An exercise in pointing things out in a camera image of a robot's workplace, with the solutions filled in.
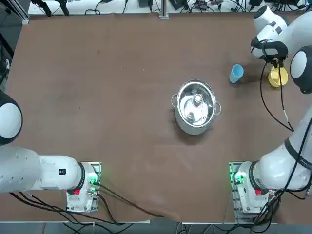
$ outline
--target white robot link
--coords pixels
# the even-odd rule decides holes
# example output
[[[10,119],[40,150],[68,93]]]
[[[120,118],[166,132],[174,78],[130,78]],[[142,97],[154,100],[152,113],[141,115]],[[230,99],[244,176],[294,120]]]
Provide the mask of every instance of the white robot link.
[[[93,183],[100,183],[100,163],[8,146],[19,135],[22,122],[18,104],[0,91],[0,193],[66,190],[68,210],[97,211],[98,186]]]
[[[290,67],[294,83],[304,94],[312,92],[312,12],[304,13],[289,26],[269,7],[261,7],[254,16],[258,35],[252,39],[251,53],[282,66],[288,54],[295,53]],[[312,106],[299,126],[277,149],[259,161],[244,162],[235,174],[237,190],[244,213],[259,213],[268,201],[268,191],[284,189],[298,160],[287,188],[299,190],[307,186],[312,170],[312,128],[308,130],[304,147],[298,155],[312,118]]]

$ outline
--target label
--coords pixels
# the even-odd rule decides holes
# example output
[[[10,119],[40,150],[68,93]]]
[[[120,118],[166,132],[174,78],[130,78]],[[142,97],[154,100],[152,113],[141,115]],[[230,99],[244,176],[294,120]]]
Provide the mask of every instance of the label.
[[[262,195],[257,195],[257,196],[255,196],[254,197],[254,199],[256,200],[256,201],[264,201],[265,200],[265,196],[262,196]]]
[[[78,195],[68,195],[69,201],[79,201],[80,197]]]

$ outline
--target table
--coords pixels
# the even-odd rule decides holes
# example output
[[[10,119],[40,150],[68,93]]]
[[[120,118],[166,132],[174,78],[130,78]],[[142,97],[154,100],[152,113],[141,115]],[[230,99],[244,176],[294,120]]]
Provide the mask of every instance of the table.
[[[298,13],[286,16],[292,20]],[[39,154],[101,161],[103,183],[167,218],[223,222],[231,189],[229,162],[257,160],[290,134],[261,102],[264,62],[250,54],[254,36],[251,13],[173,15],[170,20],[152,15],[34,17],[22,28],[7,86],[24,117],[13,144]],[[235,63],[245,68],[245,76],[233,85],[228,77]],[[179,129],[170,102],[191,78],[207,82],[222,105],[201,136]],[[269,108],[284,121],[280,91],[267,82],[263,88]],[[284,101],[296,126],[311,96],[302,95],[290,80]],[[63,191],[35,194],[65,207]],[[107,199],[117,220],[150,218]],[[1,200],[1,221],[63,220],[10,195]],[[311,205],[311,199],[285,195],[277,222],[311,224]],[[108,220],[103,206],[94,215]],[[225,221],[234,221],[232,206]]]

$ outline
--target stainless steel pot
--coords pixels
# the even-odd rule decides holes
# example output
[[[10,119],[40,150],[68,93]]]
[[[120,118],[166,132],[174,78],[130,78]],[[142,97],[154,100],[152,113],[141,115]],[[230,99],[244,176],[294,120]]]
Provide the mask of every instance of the stainless steel pot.
[[[221,105],[210,86],[196,79],[183,84],[178,94],[171,97],[171,104],[180,128],[191,135],[203,133],[214,116],[221,113]],[[216,105],[220,108],[217,114]]]

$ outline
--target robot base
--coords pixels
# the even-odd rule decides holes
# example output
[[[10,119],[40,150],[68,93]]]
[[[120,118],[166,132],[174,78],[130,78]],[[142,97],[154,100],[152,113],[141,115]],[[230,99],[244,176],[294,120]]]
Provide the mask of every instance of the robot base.
[[[251,162],[230,162],[230,179],[234,214],[238,223],[253,223],[253,219],[268,201],[268,194],[256,195],[248,178]]]
[[[249,168],[251,162],[243,162],[235,174],[235,182],[238,190],[242,211],[244,213],[260,213],[268,202],[269,194],[259,194],[249,179]]]
[[[69,194],[66,191],[67,210],[72,212],[93,212],[98,210],[99,186],[93,185],[94,182],[100,183],[101,163],[82,162],[85,169],[85,179],[80,190],[75,190]]]

